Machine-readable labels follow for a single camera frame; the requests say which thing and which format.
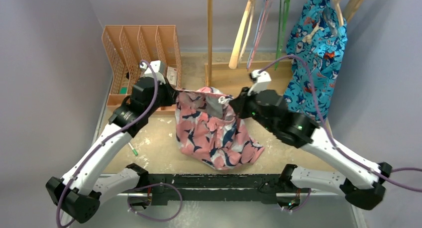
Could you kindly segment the green plastic hanger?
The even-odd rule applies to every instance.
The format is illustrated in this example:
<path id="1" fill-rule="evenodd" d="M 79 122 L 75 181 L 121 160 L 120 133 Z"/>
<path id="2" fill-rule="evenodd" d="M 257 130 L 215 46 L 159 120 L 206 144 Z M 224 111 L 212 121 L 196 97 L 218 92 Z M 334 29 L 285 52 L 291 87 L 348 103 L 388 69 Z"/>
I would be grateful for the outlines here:
<path id="1" fill-rule="evenodd" d="M 278 19 L 278 36 L 277 36 L 277 50 L 276 59 L 281 57 L 284 50 L 284 40 L 286 35 L 286 26 L 289 16 L 291 0 L 280 0 L 279 3 L 279 19 Z"/>

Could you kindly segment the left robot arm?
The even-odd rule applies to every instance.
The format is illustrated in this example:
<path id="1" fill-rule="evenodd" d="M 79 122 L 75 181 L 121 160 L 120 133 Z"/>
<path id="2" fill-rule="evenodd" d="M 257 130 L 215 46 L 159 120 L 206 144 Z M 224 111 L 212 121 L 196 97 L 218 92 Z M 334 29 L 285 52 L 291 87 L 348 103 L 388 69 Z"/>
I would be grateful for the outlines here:
<path id="1" fill-rule="evenodd" d="M 151 182 L 149 172 L 134 163 L 112 176 L 103 178 L 101 174 L 118 152 L 148 124 L 149 117 L 159 107 L 175 104 L 177 94 L 160 73 L 138 79 L 132 93 L 114 110 L 83 158 L 61 178 L 51 177 L 46 183 L 57 206 L 57 227 L 87 222 L 100 205 L 120 193 L 132 190 L 141 193 L 149 188 L 167 186 L 164 182 Z"/>

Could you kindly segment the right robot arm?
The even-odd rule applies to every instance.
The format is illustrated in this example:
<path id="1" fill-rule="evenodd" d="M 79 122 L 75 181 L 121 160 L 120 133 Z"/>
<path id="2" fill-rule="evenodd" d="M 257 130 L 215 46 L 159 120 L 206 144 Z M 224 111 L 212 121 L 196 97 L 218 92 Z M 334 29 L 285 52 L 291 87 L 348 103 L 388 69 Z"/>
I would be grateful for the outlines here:
<path id="1" fill-rule="evenodd" d="M 327 191 L 368 211 L 382 202 L 386 193 L 383 183 L 392 172 L 390 164 L 372 162 L 339 142 L 331 143 L 323 127 L 304 114 L 289 111 L 276 91 L 251 95 L 248 91 L 248 87 L 242 88 L 239 96 L 229 102 L 238 118 L 253 118 L 284 144 L 308 152 L 335 169 L 325 172 L 287 164 L 279 177 L 284 191 Z"/>

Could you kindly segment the pink shark print shorts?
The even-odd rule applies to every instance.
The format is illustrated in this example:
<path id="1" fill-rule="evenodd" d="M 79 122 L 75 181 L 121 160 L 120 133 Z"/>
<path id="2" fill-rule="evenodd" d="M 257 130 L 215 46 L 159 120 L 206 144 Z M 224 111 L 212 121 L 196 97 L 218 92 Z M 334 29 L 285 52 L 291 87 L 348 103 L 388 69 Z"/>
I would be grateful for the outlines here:
<path id="1" fill-rule="evenodd" d="M 176 98 L 176 140 L 180 151 L 215 170 L 253 164 L 265 147 L 235 115 L 226 95 L 214 87 L 180 90 Z"/>

